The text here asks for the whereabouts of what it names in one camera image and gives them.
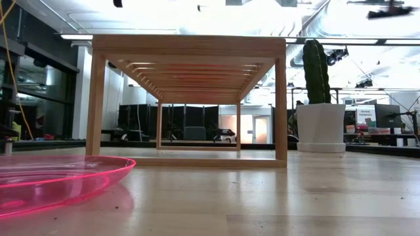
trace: yellow cable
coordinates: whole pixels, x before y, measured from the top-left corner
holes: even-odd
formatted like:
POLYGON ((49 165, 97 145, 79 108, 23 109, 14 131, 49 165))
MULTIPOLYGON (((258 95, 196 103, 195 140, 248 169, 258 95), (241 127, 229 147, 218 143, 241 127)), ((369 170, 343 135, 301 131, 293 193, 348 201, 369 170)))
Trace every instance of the yellow cable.
POLYGON ((2 5, 1 5, 1 0, 0 0, 0 16, 1 16, 0 24, 1 24, 1 25, 2 25, 2 27, 3 27, 3 33, 4 33, 4 36, 5 36, 5 43, 6 43, 7 60, 9 60, 9 69, 10 69, 10 74, 12 75, 13 85, 14 85, 14 90, 16 91, 16 96, 17 96, 17 99, 18 99, 20 112, 22 113, 22 117, 23 117, 23 119, 24 119, 24 122, 25 122, 26 128, 27 128, 27 130, 28 130, 28 132, 29 132, 29 135, 31 136, 31 140, 33 140, 32 132, 31 132, 31 128, 29 127, 29 124, 28 124, 28 122, 26 121, 25 113, 24 113, 24 110, 23 110, 23 108, 22 108, 22 103, 20 102, 20 98, 19 98, 19 96, 18 96, 18 85, 16 84, 16 79, 14 78, 14 71, 13 71, 13 66, 12 66, 11 54, 10 54, 10 52, 9 52, 9 44, 7 43, 6 27, 5 27, 5 25, 3 24, 3 22, 5 21, 5 18, 6 18, 6 16, 7 16, 7 14, 8 14, 8 13, 12 10, 12 8, 13 8, 14 4, 16 4, 16 1, 17 1, 17 0, 13 0, 12 5, 9 7, 9 9, 7 9, 7 11, 6 11, 6 13, 5 13, 4 17, 3 17, 3 7, 2 7, 2 5))
POLYGON ((3 17, 3 10, 1 10, 1 14, 2 14, 2 16, 1 16, 1 20, 0 20, 0 25, 1 25, 4 21, 5 21, 5 19, 6 19, 7 15, 11 12, 11 10, 12 10, 13 6, 16 4, 16 1, 17 1, 17 0, 13 0, 13 2, 12 2, 12 4, 10 5, 9 9, 7 9, 7 10, 6 10, 6 12, 5 12, 5 17, 3 17))

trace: wooden floor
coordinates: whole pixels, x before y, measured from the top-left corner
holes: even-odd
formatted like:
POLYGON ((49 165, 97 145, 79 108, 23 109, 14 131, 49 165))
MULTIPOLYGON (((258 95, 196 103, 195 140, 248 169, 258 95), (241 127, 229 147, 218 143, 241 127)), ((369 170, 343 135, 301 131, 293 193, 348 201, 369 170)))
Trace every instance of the wooden floor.
MULTIPOLYGON (((103 155, 229 157, 235 152, 102 148, 103 155)), ((83 154, 84 149, 26 154, 83 154)), ((273 151, 241 151, 269 158, 273 151)), ((0 219, 0 235, 419 235, 420 161, 289 152, 286 168, 137 167, 72 205, 0 219)))

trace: potted cactus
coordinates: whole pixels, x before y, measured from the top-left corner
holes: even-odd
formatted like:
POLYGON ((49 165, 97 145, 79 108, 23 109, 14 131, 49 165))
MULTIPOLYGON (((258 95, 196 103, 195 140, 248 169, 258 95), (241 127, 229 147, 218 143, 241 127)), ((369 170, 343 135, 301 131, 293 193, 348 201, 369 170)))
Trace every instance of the potted cactus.
POLYGON ((331 104, 327 56, 317 40, 303 47, 303 68, 309 105, 297 108, 299 151, 344 152, 343 122, 346 106, 331 104))

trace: cactus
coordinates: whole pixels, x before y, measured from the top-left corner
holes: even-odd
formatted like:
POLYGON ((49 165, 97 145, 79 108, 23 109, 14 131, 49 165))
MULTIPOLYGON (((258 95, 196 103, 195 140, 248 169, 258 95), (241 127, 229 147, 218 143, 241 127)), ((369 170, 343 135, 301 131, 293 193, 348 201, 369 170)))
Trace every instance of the cactus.
POLYGON ((331 103, 327 56, 315 39, 306 41, 303 47, 303 69, 309 104, 331 103))

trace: door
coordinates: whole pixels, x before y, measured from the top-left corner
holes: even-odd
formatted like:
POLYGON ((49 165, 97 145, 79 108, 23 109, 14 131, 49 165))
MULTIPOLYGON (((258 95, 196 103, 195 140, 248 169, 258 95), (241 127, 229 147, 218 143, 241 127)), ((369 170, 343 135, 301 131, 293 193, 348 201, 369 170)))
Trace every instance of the door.
POLYGON ((253 144, 269 143, 269 116, 253 117, 253 144))

